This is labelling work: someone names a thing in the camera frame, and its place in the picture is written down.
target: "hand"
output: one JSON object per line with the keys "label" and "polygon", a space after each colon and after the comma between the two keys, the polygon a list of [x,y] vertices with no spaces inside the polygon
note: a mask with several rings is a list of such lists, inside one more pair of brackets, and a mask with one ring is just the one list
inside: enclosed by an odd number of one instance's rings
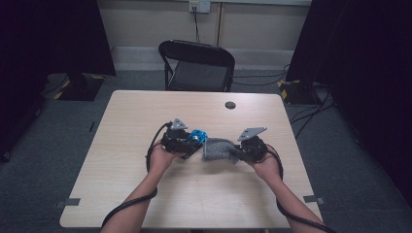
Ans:
{"label": "hand", "polygon": [[[278,154],[276,150],[272,147],[267,147],[271,152]],[[280,170],[279,170],[279,163],[274,157],[273,154],[267,153],[264,155],[263,159],[260,162],[252,163],[248,162],[251,167],[255,169],[257,175],[263,179],[265,182],[269,179],[281,179]]]}
{"label": "hand", "polygon": [[149,172],[164,173],[172,164],[173,160],[182,156],[181,153],[171,153],[164,149],[160,141],[154,144],[151,155],[151,168]]}

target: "black chair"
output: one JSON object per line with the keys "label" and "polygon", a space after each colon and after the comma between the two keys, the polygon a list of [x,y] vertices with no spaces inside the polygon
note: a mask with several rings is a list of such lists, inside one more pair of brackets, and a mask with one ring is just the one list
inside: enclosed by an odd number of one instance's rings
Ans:
{"label": "black chair", "polygon": [[[222,48],[187,41],[160,44],[166,90],[229,92],[233,82],[234,58]],[[173,70],[170,60],[178,61]]]}

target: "black circular object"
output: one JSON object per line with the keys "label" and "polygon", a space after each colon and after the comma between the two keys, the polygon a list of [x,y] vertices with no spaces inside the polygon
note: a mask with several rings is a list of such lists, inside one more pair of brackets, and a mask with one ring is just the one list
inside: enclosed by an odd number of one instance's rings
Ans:
{"label": "black circular object", "polygon": [[227,101],[224,105],[226,106],[227,109],[234,109],[234,108],[236,108],[236,104],[233,103],[233,102],[231,102],[231,101]]}

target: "forearm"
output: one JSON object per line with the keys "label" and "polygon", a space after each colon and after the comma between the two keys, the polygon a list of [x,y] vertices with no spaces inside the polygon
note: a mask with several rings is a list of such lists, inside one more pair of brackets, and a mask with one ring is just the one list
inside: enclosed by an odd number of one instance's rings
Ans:
{"label": "forearm", "polygon": [[[323,224],[323,222],[283,183],[281,179],[266,180],[281,206],[290,214]],[[288,218],[292,232],[324,232]]]}
{"label": "forearm", "polygon": [[[150,172],[124,202],[151,194],[162,175],[163,172]],[[150,202],[151,200],[147,200],[117,212],[109,219],[101,232],[139,232]]]}

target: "gray fabric object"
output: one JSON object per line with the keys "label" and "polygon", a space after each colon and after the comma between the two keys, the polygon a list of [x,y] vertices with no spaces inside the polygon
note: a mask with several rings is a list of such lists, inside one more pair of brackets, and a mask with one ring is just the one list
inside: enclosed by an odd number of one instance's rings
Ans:
{"label": "gray fabric object", "polygon": [[242,151],[238,150],[234,144],[227,139],[208,138],[203,145],[204,162],[213,160],[228,159],[233,164],[239,161]]}

